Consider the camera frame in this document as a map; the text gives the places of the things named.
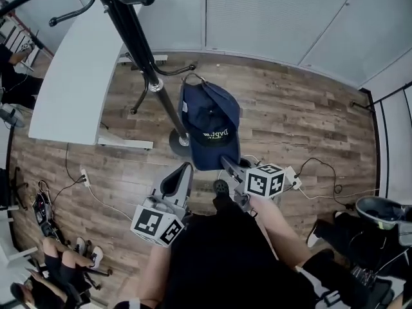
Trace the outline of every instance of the power strip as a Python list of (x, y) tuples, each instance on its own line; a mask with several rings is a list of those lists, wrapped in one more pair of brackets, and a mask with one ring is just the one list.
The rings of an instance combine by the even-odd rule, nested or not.
[(295, 190), (298, 190), (298, 188), (300, 188), (302, 185), (302, 181), (297, 177), (292, 166), (285, 168), (285, 174), (286, 174), (286, 178), (288, 179), (289, 183), (292, 184), (292, 187)]
[(90, 188), (90, 179), (88, 172), (86, 172), (86, 170), (82, 167), (80, 167), (80, 172), (82, 173), (83, 179), (85, 179), (83, 182), (84, 186)]

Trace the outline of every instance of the black shorts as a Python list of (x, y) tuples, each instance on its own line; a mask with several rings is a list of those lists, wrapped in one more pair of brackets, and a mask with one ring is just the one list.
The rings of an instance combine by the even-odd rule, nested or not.
[(50, 277), (55, 279), (61, 285), (73, 284), (79, 277), (79, 273), (75, 268), (70, 268), (62, 264), (59, 257), (44, 255), (44, 264), (49, 271)]

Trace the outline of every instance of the sneaker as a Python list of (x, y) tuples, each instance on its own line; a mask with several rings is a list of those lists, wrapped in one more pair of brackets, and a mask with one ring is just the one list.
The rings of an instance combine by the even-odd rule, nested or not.
[(333, 212), (333, 218), (337, 218), (339, 215), (343, 214), (344, 212), (335, 211)]
[(74, 251), (81, 256), (84, 256), (84, 253), (86, 252), (86, 242), (84, 241), (83, 238), (78, 237), (76, 241), (76, 246)]
[(228, 196), (229, 195), (229, 185), (226, 181), (216, 180), (213, 182), (213, 191), (216, 193), (216, 196)]
[(102, 261), (103, 258), (103, 250), (99, 247), (96, 246), (93, 249), (93, 253), (90, 255), (90, 260), (93, 261), (93, 266), (90, 267), (90, 269), (96, 270), (98, 269), (98, 266), (100, 265), (100, 261)]
[(312, 231), (309, 233), (308, 239), (306, 240), (306, 244), (308, 245), (309, 248), (312, 248), (313, 246), (315, 246), (317, 241), (320, 240), (320, 238), (315, 235), (316, 226), (317, 226), (317, 223), (315, 223)]

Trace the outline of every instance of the navy baseball cap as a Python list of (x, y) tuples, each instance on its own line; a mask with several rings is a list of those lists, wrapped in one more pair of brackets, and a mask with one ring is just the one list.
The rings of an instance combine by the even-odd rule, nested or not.
[[(201, 83), (186, 83), (190, 75), (197, 76)], [(192, 160), (197, 169), (223, 169), (220, 162), (223, 155), (240, 163), (240, 107), (231, 94), (190, 73), (183, 80), (178, 109), (189, 134)]]

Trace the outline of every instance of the desk leg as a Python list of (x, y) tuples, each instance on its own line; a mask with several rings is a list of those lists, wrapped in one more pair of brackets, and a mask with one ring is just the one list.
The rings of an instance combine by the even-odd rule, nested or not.
[(18, 205), (13, 205), (13, 206), (9, 206), (7, 208), (8, 211), (18, 211), (19, 210), (19, 206)]
[(107, 129), (100, 128), (98, 134), (97, 144), (112, 145), (115, 147), (137, 147), (139, 149), (153, 149), (153, 142), (125, 140), (107, 131)]
[(13, 254), (13, 255), (9, 256), (9, 257), (8, 257), (8, 260), (9, 260), (9, 261), (13, 261), (13, 260), (22, 258), (22, 257), (24, 257), (24, 256), (26, 256), (26, 255), (28, 255), (28, 254), (34, 253), (34, 252), (36, 252), (36, 251), (37, 251), (37, 247), (32, 247), (32, 248), (30, 248), (30, 249), (28, 249), (28, 250), (24, 250), (24, 251), (22, 251), (22, 252), (19, 252), (19, 253), (17, 253), (17, 254)]

